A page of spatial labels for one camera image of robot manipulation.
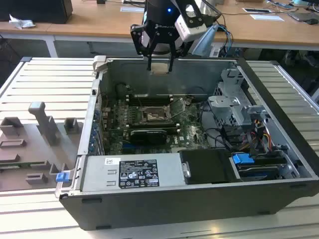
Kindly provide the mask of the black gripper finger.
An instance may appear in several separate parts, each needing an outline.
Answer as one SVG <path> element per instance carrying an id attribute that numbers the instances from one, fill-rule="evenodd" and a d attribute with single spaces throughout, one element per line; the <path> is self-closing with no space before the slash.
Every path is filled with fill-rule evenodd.
<path id="1" fill-rule="evenodd" d="M 152 54 L 160 40 L 159 34 L 160 34 L 159 31 L 156 31 L 153 37 L 148 36 L 146 33 L 143 34 L 142 43 L 146 46 L 146 49 L 147 49 L 147 58 L 148 58 L 147 70 L 148 71 L 151 70 Z"/>
<path id="2" fill-rule="evenodd" d="M 170 60 L 169 60 L 169 67 L 168 71 L 172 71 L 173 62 L 176 58 L 184 57 L 187 54 L 187 43 L 183 42 L 182 45 L 179 48 L 176 48 L 175 42 L 172 42 L 169 44 L 170 47 Z"/>

